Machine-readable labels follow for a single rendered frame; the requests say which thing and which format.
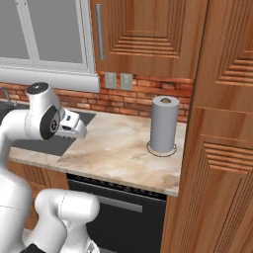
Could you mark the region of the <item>wooden base cupboard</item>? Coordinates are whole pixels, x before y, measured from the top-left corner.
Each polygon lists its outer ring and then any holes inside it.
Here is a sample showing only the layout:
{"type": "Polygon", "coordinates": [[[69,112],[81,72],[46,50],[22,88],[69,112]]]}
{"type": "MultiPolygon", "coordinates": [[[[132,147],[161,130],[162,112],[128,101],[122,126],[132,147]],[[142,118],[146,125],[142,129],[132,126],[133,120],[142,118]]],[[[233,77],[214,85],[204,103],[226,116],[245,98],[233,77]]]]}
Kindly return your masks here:
{"type": "Polygon", "coordinates": [[[43,189],[69,189],[67,176],[63,172],[11,161],[8,162],[8,169],[29,182],[33,198],[43,189]]]}

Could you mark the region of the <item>wooden wall cupboard door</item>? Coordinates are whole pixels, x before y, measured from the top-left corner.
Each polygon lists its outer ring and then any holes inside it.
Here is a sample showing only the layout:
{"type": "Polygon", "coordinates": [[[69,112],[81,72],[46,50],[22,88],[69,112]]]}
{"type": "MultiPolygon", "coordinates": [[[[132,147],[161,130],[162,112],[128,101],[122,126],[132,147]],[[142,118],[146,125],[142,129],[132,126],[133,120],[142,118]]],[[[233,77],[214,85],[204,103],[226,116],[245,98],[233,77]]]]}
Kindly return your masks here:
{"type": "Polygon", "coordinates": [[[208,0],[90,0],[96,69],[195,77],[208,0]],[[102,4],[99,59],[95,4],[102,4]]]}

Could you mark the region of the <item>dark sink basin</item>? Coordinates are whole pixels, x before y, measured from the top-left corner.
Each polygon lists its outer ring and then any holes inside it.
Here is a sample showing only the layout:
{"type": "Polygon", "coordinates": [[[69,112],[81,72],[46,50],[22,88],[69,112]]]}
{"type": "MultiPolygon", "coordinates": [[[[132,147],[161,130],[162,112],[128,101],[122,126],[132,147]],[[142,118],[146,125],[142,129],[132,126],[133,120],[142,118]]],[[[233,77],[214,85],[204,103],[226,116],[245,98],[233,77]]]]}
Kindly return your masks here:
{"type": "MultiPolygon", "coordinates": [[[[9,103],[6,101],[0,101],[0,121],[3,119],[3,110],[9,108],[8,104],[9,103]]],[[[17,109],[28,108],[28,105],[18,103],[17,109]]],[[[85,126],[87,126],[96,117],[96,114],[92,113],[77,113],[80,115],[80,119],[83,121],[85,126]]],[[[13,142],[12,147],[46,153],[50,155],[62,156],[75,140],[76,138],[54,135],[49,140],[16,140],[13,142]]]]}

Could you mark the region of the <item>black dishwasher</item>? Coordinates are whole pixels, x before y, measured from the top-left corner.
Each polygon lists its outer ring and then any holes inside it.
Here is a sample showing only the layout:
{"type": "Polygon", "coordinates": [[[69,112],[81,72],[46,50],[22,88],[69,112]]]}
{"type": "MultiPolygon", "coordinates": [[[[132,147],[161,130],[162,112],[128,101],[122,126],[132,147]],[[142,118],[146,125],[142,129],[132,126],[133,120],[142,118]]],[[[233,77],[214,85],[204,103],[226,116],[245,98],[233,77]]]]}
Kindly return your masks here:
{"type": "Polygon", "coordinates": [[[103,253],[160,253],[167,197],[139,188],[68,174],[69,189],[142,206],[142,213],[100,203],[87,224],[103,253]]]}

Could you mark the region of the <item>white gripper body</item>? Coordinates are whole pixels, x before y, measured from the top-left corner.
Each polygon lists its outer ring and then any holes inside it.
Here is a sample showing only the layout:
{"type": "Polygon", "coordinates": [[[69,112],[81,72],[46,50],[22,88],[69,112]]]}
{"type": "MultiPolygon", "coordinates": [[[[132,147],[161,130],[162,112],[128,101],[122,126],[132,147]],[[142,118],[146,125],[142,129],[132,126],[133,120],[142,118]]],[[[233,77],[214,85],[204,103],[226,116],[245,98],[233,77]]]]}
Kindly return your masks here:
{"type": "Polygon", "coordinates": [[[56,134],[62,137],[84,138],[87,134],[87,129],[78,114],[66,113],[59,124],[56,134]]]}

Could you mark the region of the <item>grey wall socket plate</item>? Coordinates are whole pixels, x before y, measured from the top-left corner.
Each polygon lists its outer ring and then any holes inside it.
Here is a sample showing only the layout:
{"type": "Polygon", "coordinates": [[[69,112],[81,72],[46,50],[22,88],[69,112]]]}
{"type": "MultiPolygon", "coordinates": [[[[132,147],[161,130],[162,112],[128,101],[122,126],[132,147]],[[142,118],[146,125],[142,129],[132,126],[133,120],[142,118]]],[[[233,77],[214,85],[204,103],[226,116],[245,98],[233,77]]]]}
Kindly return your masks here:
{"type": "Polygon", "coordinates": [[[132,75],[128,73],[121,74],[121,89],[126,91],[132,90],[132,75]]]}
{"type": "Polygon", "coordinates": [[[117,88],[117,73],[116,72],[105,73],[105,86],[107,89],[117,88]]]}

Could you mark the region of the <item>grey sink tap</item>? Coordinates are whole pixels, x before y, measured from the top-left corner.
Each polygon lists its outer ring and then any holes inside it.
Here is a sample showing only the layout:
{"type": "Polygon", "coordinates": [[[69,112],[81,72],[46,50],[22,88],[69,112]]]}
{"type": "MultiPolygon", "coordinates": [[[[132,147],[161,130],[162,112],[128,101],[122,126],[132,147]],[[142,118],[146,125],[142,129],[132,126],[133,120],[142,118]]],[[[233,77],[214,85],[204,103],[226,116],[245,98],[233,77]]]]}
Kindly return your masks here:
{"type": "Polygon", "coordinates": [[[0,90],[3,90],[4,91],[4,93],[5,93],[5,96],[6,96],[6,99],[7,99],[7,105],[9,105],[9,106],[12,106],[12,107],[14,107],[14,108],[17,108],[17,102],[15,102],[15,103],[12,103],[11,102],[11,99],[10,99],[10,96],[9,96],[9,93],[8,93],[8,90],[5,88],[5,87],[0,87],[0,90]]]}

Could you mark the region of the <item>grey paper towel roll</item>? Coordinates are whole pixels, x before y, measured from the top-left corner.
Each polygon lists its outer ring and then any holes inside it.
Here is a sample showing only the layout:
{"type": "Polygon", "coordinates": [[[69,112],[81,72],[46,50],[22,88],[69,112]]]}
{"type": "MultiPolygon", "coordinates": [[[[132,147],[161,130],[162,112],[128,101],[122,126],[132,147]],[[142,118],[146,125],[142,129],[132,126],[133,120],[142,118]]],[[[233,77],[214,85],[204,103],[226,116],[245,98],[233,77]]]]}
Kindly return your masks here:
{"type": "Polygon", "coordinates": [[[179,100],[170,96],[158,96],[152,100],[150,140],[146,144],[149,153],[157,157],[169,157],[177,151],[175,144],[179,100]]]}

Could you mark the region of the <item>tall wooden cupboard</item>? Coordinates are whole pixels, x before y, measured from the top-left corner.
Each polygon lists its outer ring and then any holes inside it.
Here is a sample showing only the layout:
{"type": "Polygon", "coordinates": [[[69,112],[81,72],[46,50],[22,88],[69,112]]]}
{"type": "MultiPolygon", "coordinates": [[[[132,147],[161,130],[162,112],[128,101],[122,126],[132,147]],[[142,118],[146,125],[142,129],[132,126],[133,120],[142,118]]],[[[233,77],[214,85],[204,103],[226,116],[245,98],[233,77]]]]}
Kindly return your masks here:
{"type": "Polygon", "coordinates": [[[166,253],[253,253],[253,0],[210,0],[166,253]]]}

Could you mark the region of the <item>white framed window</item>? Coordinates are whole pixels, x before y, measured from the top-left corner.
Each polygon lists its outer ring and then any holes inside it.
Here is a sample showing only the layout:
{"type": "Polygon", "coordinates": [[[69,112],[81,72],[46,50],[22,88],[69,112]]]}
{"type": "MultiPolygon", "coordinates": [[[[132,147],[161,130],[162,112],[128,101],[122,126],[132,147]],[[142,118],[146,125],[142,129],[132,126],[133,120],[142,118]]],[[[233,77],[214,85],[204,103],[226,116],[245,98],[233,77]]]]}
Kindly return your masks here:
{"type": "Polygon", "coordinates": [[[89,0],[0,0],[0,82],[98,93],[89,0]]]}

